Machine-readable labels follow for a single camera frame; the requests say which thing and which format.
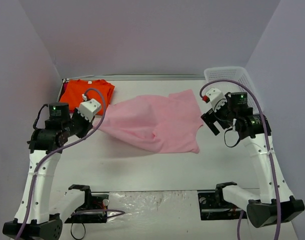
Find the pink t shirt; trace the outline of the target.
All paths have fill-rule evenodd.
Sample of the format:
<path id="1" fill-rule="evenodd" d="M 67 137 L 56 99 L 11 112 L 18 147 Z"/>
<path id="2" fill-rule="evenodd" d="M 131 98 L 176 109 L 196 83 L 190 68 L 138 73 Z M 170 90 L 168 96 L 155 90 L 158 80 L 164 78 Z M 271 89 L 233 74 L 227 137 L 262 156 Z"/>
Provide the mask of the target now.
<path id="1" fill-rule="evenodd" d="M 201 110 L 191 89 L 140 95 L 110 105 L 99 130 L 153 153 L 199 153 Z"/>

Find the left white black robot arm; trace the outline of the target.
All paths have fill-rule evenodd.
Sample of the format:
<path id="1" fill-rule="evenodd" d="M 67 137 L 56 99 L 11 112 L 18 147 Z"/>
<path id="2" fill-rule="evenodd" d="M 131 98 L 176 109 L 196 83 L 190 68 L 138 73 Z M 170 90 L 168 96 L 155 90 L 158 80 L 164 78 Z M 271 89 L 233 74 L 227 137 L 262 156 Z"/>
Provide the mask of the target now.
<path id="1" fill-rule="evenodd" d="M 95 99 L 83 101 L 70 114 L 67 103 L 47 104 L 49 118 L 45 127 L 34 127 L 28 141 L 29 169 L 24 193 L 12 221 L 3 225 L 2 233 L 13 240 L 58 240 L 63 224 L 77 208 L 92 206 L 88 186 L 75 186 L 53 207 L 50 195 L 56 167 L 72 136 L 84 141 L 93 127 L 101 104 Z"/>

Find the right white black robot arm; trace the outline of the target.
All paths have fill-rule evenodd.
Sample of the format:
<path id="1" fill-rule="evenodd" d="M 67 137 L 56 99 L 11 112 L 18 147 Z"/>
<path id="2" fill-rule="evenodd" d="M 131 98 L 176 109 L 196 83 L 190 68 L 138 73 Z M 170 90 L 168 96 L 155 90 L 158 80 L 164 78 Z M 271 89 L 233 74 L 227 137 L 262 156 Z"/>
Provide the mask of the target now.
<path id="1" fill-rule="evenodd" d="M 255 228 L 277 224 L 276 193 L 279 193 L 282 223 L 288 223 L 301 214 L 305 210 L 304 202 L 294 197 L 284 179 L 273 150 L 267 118 L 254 113 L 248 105 L 248 94 L 223 94 L 219 89 L 211 88 L 202 99 L 211 104 L 211 109 L 201 119 L 215 135 L 220 133 L 215 123 L 219 123 L 226 132 L 237 132 L 237 142 L 249 152 L 259 183 L 259 195 L 240 188 L 235 182 L 218 183 L 215 203 L 221 207 L 235 205 L 245 211 Z"/>

